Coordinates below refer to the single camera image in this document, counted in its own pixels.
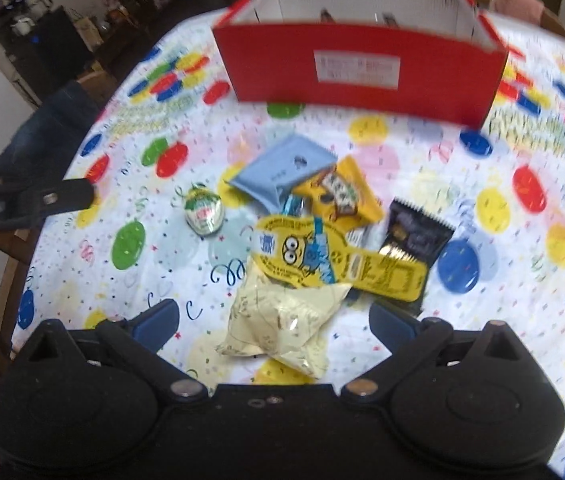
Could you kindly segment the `balloon birthday tablecloth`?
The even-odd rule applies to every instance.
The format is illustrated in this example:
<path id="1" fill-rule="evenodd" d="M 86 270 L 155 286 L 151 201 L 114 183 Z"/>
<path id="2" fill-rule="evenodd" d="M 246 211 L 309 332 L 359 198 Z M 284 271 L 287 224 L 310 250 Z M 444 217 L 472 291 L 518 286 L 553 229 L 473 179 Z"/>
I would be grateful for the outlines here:
<path id="1" fill-rule="evenodd" d="M 506 321 L 565 405 L 565 40 L 505 18 L 509 50 L 485 124 L 307 104 L 241 103 L 212 34 L 213 14 L 176 26 L 143 58 L 85 136 L 69 174 L 88 209 L 49 219 L 12 342 L 56 318 L 92 328 L 162 299 L 180 312 L 162 356 L 214 387 L 307 382 L 269 356 L 218 352 L 266 214 L 308 216 L 314 200 L 268 177 L 317 150 L 356 166 L 381 207 L 395 200 L 447 222 L 416 312 L 475 330 Z M 565 478 L 565 430 L 552 467 Z"/>

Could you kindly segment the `dark purple snack packet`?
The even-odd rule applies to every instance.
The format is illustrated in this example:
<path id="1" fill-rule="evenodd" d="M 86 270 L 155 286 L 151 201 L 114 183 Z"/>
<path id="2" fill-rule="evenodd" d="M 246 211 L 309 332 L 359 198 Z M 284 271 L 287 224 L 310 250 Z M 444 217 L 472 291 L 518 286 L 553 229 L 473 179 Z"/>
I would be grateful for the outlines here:
<path id="1" fill-rule="evenodd" d="M 448 222 L 428 214 L 421 207 L 394 198 L 389 205 L 389 224 L 382 248 L 399 249 L 427 266 L 433 266 L 453 233 L 455 228 Z"/>

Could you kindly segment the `cream snack bag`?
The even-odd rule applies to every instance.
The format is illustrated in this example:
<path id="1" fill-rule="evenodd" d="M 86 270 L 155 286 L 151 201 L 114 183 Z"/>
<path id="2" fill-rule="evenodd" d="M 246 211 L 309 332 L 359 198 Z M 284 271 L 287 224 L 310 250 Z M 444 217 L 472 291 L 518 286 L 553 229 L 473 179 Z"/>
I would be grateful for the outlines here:
<path id="1" fill-rule="evenodd" d="M 313 379 L 328 368 L 320 331 L 340 310 L 351 287 L 293 288 L 276 282 L 250 261 L 229 312 L 222 356 L 268 356 Z"/>

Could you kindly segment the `red cardboard box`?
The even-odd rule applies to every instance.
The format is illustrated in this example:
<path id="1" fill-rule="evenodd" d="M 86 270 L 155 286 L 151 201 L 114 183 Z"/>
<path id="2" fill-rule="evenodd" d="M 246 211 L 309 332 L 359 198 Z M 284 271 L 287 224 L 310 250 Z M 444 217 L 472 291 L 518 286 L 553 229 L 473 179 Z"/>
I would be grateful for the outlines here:
<path id="1" fill-rule="evenodd" d="M 470 128 L 483 124 L 508 59 L 474 0 L 238 0 L 212 32 L 241 101 Z"/>

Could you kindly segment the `blue candy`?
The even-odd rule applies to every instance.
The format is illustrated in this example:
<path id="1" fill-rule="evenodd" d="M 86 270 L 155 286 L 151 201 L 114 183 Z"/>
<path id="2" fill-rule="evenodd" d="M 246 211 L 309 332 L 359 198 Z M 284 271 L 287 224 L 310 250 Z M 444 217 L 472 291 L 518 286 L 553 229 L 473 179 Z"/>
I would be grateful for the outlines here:
<path id="1" fill-rule="evenodd" d="M 284 201 L 281 212 L 289 217 L 305 217 L 311 213 L 311 201 L 301 195 L 289 194 Z"/>

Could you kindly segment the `yellow chocolate candy bag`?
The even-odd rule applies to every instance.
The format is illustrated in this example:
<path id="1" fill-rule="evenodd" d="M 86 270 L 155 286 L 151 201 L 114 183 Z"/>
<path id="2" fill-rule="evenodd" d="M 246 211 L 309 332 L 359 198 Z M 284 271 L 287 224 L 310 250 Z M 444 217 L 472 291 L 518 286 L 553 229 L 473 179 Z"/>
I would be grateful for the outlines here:
<path id="1" fill-rule="evenodd" d="M 296 185 L 293 193 L 308 198 L 311 213 L 344 234 L 384 218 L 377 197 L 352 155 Z"/>

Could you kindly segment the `yellow minion snack pack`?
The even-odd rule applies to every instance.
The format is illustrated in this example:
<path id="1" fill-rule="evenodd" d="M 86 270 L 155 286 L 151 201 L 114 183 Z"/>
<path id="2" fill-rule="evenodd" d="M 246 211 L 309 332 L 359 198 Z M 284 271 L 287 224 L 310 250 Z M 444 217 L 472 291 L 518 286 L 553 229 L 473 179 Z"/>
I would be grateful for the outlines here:
<path id="1" fill-rule="evenodd" d="M 409 256 L 383 256 L 353 247 L 318 217 L 268 216 L 255 226 L 251 257 L 269 278 L 294 287 L 345 284 L 377 296 L 417 300 L 427 265 Z"/>

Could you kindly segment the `pink cloth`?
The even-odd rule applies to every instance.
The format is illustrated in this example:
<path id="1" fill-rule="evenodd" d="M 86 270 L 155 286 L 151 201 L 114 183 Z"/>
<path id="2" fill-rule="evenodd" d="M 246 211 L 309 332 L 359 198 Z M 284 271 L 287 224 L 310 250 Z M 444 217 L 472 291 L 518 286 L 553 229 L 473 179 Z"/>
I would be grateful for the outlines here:
<path id="1" fill-rule="evenodd" d="M 489 0 L 488 9 L 509 18 L 539 25 L 545 5 L 541 0 Z"/>

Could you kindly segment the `black cabinet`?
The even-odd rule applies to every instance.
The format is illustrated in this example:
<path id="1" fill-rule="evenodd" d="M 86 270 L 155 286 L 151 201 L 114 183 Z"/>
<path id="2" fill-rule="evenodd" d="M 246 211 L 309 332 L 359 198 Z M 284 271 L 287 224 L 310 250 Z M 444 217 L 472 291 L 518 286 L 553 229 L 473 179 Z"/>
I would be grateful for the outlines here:
<path id="1" fill-rule="evenodd" d="M 45 13 L 24 36 L 17 14 L 0 16 L 0 45 L 28 88 L 43 101 L 95 61 L 63 6 Z"/>

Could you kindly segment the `light blue snack packet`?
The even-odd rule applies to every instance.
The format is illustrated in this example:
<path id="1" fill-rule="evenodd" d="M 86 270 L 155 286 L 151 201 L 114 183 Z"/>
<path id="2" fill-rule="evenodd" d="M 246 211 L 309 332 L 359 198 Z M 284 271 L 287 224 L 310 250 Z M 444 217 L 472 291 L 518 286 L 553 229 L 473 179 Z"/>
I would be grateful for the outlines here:
<path id="1" fill-rule="evenodd" d="M 336 163 L 336 154 L 307 136 L 291 134 L 242 168 L 229 184 L 254 198 L 269 214 L 278 214 L 296 185 Z"/>

